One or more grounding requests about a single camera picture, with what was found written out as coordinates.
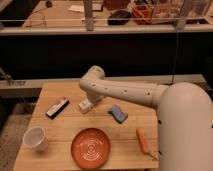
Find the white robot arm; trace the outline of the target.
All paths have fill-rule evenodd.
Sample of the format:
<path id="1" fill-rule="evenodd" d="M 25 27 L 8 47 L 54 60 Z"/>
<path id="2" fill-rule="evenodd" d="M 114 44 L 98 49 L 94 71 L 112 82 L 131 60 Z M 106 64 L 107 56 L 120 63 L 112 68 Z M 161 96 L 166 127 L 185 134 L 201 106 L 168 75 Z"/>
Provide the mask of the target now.
<path id="1" fill-rule="evenodd" d="M 156 110 L 159 171 L 213 171 L 213 101 L 201 87 L 111 81 L 99 66 L 79 87 L 92 105 L 108 96 Z"/>

